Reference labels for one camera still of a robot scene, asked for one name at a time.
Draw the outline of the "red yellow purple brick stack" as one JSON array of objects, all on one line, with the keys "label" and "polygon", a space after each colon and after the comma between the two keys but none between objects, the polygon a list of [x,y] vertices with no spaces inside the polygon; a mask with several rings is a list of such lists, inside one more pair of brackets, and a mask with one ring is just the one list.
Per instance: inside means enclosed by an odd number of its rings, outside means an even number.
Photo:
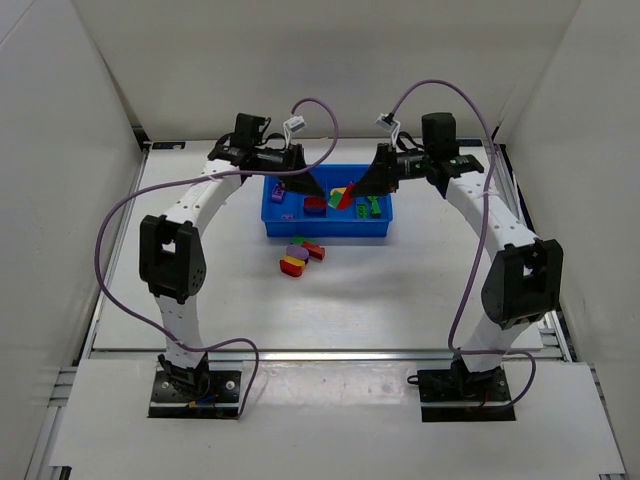
[{"label": "red yellow purple brick stack", "polygon": [[309,252],[306,248],[290,244],[286,247],[283,257],[279,261],[282,273],[298,278],[306,269],[309,261]]}]

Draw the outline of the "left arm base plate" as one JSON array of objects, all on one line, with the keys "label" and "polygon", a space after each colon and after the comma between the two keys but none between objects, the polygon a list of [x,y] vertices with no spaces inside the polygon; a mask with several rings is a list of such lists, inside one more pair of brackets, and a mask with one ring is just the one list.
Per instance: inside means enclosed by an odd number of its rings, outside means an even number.
[{"label": "left arm base plate", "polygon": [[188,393],[177,388],[158,365],[147,416],[152,419],[235,420],[241,406],[242,381],[240,363],[214,362],[209,365],[208,377],[196,393]]}]

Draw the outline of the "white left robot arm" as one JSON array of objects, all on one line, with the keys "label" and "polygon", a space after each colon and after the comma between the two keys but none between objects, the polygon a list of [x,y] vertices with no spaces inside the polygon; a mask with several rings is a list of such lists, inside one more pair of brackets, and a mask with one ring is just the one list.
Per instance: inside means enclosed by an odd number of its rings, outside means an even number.
[{"label": "white left robot arm", "polygon": [[147,215],[140,224],[139,274],[154,296],[162,325],[174,338],[159,362],[170,383],[192,396],[207,389],[209,369],[200,337],[196,295],[207,266],[201,236],[226,200],[251,175],[274,173],[280,187],[322,197],[324,189],[306,168],[304,149],[291,142],[305,126],[293,115],[283,124],[285,145],[264,145],[270,120],[238,114],[234,130],[219,139],[199,176],[186,193],[160,216]]}]

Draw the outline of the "green red sloped brick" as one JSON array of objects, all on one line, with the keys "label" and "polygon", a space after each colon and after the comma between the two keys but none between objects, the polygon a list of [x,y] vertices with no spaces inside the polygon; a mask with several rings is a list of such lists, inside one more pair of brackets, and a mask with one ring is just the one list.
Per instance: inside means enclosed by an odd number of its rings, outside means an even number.
[{"label": "green red sloped brick", "polygon": [[334,194],[333,196],[329,195],[328,205],[338,211],[346,210],[352,204],[351,192],[353,190],[354,183],[350,182],[346,186],[346,190],[343,195]]}]

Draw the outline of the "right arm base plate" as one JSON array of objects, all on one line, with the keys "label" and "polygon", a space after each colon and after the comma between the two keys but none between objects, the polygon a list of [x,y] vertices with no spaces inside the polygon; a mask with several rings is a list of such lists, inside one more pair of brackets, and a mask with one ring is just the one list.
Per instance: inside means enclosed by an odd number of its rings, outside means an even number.
[{"label": "right arm base plate", "polygon": [[453,369],[418,370],[407,377],[417,387],[423,423],[512,422],[516,420],[502,367],[464,378]]}]

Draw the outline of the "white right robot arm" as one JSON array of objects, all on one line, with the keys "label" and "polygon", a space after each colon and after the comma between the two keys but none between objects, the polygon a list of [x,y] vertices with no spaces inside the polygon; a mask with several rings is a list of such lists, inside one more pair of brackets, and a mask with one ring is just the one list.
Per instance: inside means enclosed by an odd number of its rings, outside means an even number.
[{"label": "white right robot arm", "polygon": [[490,175],[472,155],[463,155],[450,113],[421,119],[421,146],[400,151],[378,144],[354,197],[395,192],[401,181],[424,178],[455,207],[480,243],[491,266],[481,288],[483,315],[456,354],[465,382],[479,382],[496,370],[517,337],[559,306],[564,252],[542,240],[490,191]]}]

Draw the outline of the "purple curved brick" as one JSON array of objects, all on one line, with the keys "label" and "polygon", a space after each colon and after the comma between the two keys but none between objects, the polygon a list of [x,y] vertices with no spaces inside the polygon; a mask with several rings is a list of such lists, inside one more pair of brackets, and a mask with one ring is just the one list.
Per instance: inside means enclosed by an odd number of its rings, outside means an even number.
[{"label": "purple curved brick", "polygon": [[275,204],[282,204],[286,196],[286,190],[281,184],[276,184],[270,194],[270,201]]}]

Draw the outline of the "small green brick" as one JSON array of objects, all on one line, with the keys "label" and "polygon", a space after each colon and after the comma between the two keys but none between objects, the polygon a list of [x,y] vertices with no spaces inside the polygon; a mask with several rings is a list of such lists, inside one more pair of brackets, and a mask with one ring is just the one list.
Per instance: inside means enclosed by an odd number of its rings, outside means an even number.
[{"label": "small green brick", "polygon": [[380,218],[382,211],[379,203],[379,198],[377,196],[368,196],[367,200],[370,204],[370,217],[371,218]]}]

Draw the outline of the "red green long brick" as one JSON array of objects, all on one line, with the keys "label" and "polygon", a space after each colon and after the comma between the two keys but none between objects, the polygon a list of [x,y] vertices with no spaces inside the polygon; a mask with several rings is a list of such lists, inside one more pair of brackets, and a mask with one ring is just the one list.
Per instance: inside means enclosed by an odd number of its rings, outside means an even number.
[{"label": "red green long brick", "polygon": [[316,260],[321,261],[325,258],[325,255],[326,255],[325,248],[319,246],[317,243],[315,243],[311,239],[308,239],[302,236],[294,236],[291,239],[291,243],[306,249],[309,255]]}]

